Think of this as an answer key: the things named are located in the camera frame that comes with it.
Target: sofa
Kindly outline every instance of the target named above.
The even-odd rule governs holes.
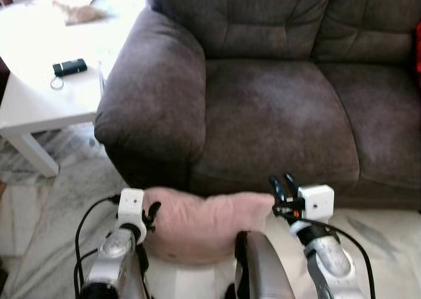
[[[421,209],[421,0],[147,0],[95,136],[132,187],[207,197],[325,183]]]

